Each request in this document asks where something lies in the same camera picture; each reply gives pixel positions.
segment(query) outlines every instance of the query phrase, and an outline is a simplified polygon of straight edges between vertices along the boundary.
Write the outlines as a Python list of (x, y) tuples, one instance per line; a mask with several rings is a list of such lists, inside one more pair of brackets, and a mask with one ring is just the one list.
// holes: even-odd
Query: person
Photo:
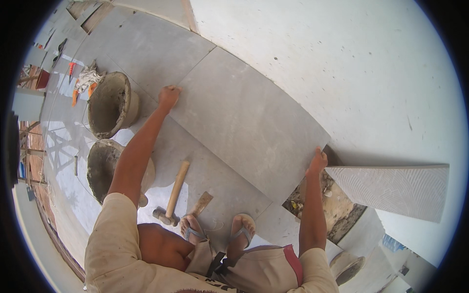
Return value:
[(325, 254), (326, 223), (319, 174), (327, 156), (316, 148), (306, 171), (299, 258), (292, 246), (244, 250), (255, 234), (247, 214), (232, 222), (227, 257), (213, 260), (197, 219), (181, 220), (181, 236), (155, 223), (137, 225), (140, 184), (163, 120), (182, 88), (166, 86), (159, 105), (116, 164), (108, 195), (85, 251), (89, 292), (339, 292)]

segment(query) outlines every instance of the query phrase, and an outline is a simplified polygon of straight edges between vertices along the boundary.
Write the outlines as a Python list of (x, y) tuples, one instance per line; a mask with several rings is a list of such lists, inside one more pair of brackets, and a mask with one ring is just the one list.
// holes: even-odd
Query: cement bucket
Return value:
[(337, 286), (340, 286), (355, 277), (364, 265), (364, 256), (357, 257), (347, 251), (339, 253), (330, 264), (331, 273), (335, 278)]
[[(96, 200), (103, 204), (114, 176), (117, 160), (124, 147), (112, 139), (101, 139), (94, 143), (88, 155), (88, 172), (86, 177)], [(147, 169), (142, 179), (139, 206), (144, 207), (148, 199), (144, 195), (155, 181), (155, 165), (148, 160)]]
[(140, 98), (130, 90), (129, 79), (122, 72), (105, 75), (89, 102), (88, 122), (98, 139), (111, 138), (138, 119)]

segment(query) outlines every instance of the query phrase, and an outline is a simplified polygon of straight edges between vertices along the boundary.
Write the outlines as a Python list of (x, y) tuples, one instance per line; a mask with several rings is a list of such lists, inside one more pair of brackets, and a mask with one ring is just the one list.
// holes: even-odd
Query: orange handle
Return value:
[(72, 75), (73, 67), (76, 65), (76, 63), (75, 62), (70, 62), (69, 65), (70, 65), (70, 72), (68, 73), (68, 75)]

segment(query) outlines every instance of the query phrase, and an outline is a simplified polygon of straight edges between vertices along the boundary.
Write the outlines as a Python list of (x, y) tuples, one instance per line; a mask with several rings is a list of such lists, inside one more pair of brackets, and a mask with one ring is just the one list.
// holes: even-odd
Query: left hand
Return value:
[(181, 91), (182, 88), (176, 87), (175, 85), (168, 85), (161, 88), (158, 94), (158, 108), (162, 109), (165, 113), (169, 113), (176, 104)]

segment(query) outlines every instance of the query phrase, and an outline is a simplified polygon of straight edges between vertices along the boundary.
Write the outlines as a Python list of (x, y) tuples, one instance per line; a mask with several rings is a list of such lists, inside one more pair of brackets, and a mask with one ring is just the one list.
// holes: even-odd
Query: beige shorts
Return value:
[[(186, 273), (207, 276), (213, 261), (209, 241), (198, 243), (189, 255)], [(303, 283), (303, 269), (291, 245), (245, 253), (236, 263), (224, 259), (223, 265), (210, 276), (245, 292), (287, 292)]]

